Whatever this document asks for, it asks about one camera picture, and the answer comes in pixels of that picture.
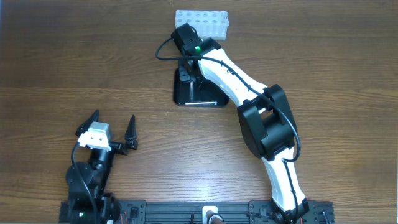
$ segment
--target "white connector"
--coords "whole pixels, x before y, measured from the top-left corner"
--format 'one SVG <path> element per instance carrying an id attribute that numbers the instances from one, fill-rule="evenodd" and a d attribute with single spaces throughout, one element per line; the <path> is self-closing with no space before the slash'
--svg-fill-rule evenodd
<path id="1" fill-rule="evenodd" d="M 226 31 L 229 26 L 228 12 L 226 11 L 175 11 L 175 28 L 189 23 L 195 28 L 198 36 L 203 40 L 211 37 L 215 40 L 226 40 Z"/>

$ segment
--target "black cable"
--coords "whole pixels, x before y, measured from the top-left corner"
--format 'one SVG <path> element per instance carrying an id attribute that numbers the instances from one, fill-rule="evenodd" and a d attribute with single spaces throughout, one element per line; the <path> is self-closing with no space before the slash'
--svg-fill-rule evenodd
<path id="1" fill-rule="evenodd" d="M 76 149 L 79 147 L 79 143 L 77 142 L 75 147 L 72 150 L 72 154 L 70 155 L 70 160 L 72 160 L 72 164 L 73 167 L 76 170 L 77 176 L 80 179 L 80 181 L 82 182 L 84 189 L 86 190 L 86 193 L 88 195 L 88 198 L 90 199 L 91 205 L 93 206 L 93 213 L 94 213 L 94 224 L 97 224 L 97 205 L 95 204 L 94 198 L 93 196 L 91 196 L 90 190 L 88 190 L 88 187 L 86 185 L 85 180 L 83 179 L 83 176 L 81 175 L 81 172 L 79 170 L 79 167 L 77 166 L 76 162 L 75 162 L 75 152 Z"/>
<path id="2" fill-rule="evenodd" d="M 296 129 L 294 128 L 293 124 L 290 122 L 290 120 L 286 117 L 286 115 L 278 108 L 276 107 L 275 103 L 267 98 L 266 96 L 264 96 L 263 94 L 259 93 L 258 91 L 256 91 L 255 89 L 253 89 L 248 83 L 246 83 L 246 81 L 244 81 L 244 79 L 242 77 L 239 76 L 239 74 L 237 72 L 235 72 L 235 70 L 233 70 L 233 68 L 231 68 L 229 65 L 225 64 L 223 61 L 219 61 L 217 59 L 213 59 L 213 58 L 209 58 L 209 57 L 204 57 L 204 56 L 183 56 L 183 57 L 172 57 L 172 58 L 162 58 L 159 56 L 159 52 L 162 49 L 162 47 L 169 42 L 170 40 L 172 40 L 173 38 L 169 38 L 167 39 L 165 42 L 163 42 L 159 48 L 156 50 L 155 56 L 157 59 L 159 60 L 165 60 L 165 61 L 169 61 L 169 60 L 209 60 L 212 62 L 216 62 L 219 63 L 221 66 L 225 66 L 232 75 L 236 75 L 236 77 L 243 83 L 243 85 L 245 85 L 248 90 L 252 91 L 253 93 L 255 93 L 257 96 L 259 96 L 261 99 L 263 99 L 264 101 L 266 101 L 274 110 L 276 110 L 285 120 L 286 122 L 289 124 L 294 138 L 296 139 L 296 143 L 297 143 L 297 150 L 296 150 L 296 155 L 293 159 L 286 159 L 286 158 L 282 158 L 282 162 L 285 164 L 285 168 L 286 168 L 286 172 L 287 172 L 287 177 L 289 178 L 289 183 L 290 183 L 290 188 L 292 189 L 292 193 L 294 196 L 294 200 L 295 200 L 295 205 L 296 205 L 296 216 L 294 217 L 294 220 L 297 220 L 297 216 L 299 214 L 299 204 L 297 202 L 297 196 L 293 187 L 293 182 L 292 182 L 292 177 L 290 176 L 290 172 L 289 172 L 289 168 L 287 167 L 287 163 L 288 162 L 295 162 L 297 159 L 299 159 L 300 154 L 301 154 L 301 142 L 300 142 L 300 137 L 299 134 L 297 134 Z"/>

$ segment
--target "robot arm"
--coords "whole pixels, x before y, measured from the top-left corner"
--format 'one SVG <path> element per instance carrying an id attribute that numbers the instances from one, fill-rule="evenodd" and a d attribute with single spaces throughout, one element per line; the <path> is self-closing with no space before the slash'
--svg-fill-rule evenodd
<path id="1" fill-rule="evenodd" d="M 172 38 L 183 55 L 193 56 L 191 58 L 195 56 L 196 58 L 212 58 L 227 64 L 251 88 L 271 99 L 297 130 L 285 92 L 281 87 L 274 85 L 267 88 L 264 84 L 253 80 L 228 58 L 219 44 L 211 38 L 201 40 L 188 24 L 177 28 Z M 248 87 L 227 67 L 205 59 L 197 60 L 195 65 L 204 78 L 222 89 L 238 107 L 239 122 L 245 143 L 252 153 L 264 162 L 271 181 L 272 199 L 279 207 L 284 219 L 294 220 L 301 217 L 308 211 L 308 203 L 299 187 L 293 163 L 287 163 L 287 169 L 283 162 L 283 159 L 293 158 L 294 135 L 291 127 L 276 110 L 272 115 L 262 119 L 260 114 L 273 108 L 256 93 L 249 91 Z M 296 208 L 294 196 L 297 198 L 298 208 Z"/>

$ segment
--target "wooden surface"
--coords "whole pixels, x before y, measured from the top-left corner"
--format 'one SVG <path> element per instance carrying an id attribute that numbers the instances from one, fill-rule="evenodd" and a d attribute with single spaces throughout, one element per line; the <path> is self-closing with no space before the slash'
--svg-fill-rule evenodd
<path id="1" fill-rule="evenodd" d="M 302 140 L 307 198 L 338 223 L 395 223 L 398 150 L 396 1 L 2 2 L 0 221 L 57 222 L 76 127 L 95 109 L 139 150 L 117 156 L 108 191 L 148 201 L 267 200 L 261 160 L 236 107 L 172 101 L 176 62 L 155 59 L 175 10 L 229 12 L 220 42 L 248 75 L 282 86 Z M 162 55 L 178 55 L 173 44 Z M 77 159 L 86 161 L 89 150 Z"/>

